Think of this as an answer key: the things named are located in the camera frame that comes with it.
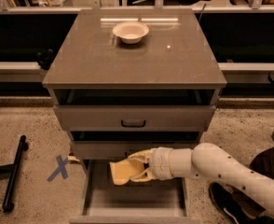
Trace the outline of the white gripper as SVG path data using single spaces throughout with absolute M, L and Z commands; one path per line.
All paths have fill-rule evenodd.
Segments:
M 151 150 L 142 150 L 128 156 L 129 161 L 139 163 L 149 163 L 149 170 L 152 176 L 157 180 L 173 179 L 170 165 L 171 148 L 158 147 Z M 151 180 L 151 175 L 148 169 L 145 169 L 140 174 L 130 177 L 132 182 L 147 182 Z

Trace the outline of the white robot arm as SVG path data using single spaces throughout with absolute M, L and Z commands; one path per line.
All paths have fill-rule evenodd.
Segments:
M 224 182 L 243 192 L 274 218 L 274 179 L 247 168 L 217 145 L 201 143 L 194 149 L 158 147 L 136 152 L 128 159 L 147 164 L 144 173 L 149 180 L 185 177 Z

